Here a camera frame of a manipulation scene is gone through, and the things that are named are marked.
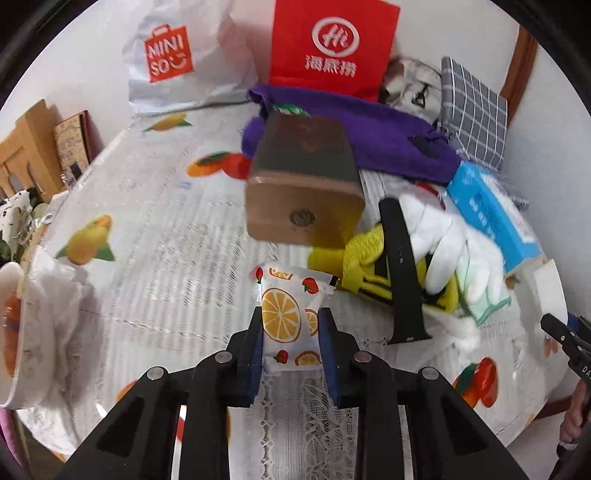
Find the person right hand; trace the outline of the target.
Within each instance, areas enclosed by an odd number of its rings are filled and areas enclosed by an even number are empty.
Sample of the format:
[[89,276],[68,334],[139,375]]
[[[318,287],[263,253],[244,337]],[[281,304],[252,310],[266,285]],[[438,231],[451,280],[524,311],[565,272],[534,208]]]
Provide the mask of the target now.
[[560,441],[573,443],[582,433],[583,407],[585,405],[586,383],[580,380],[573,393],[571,404],[560,425]]

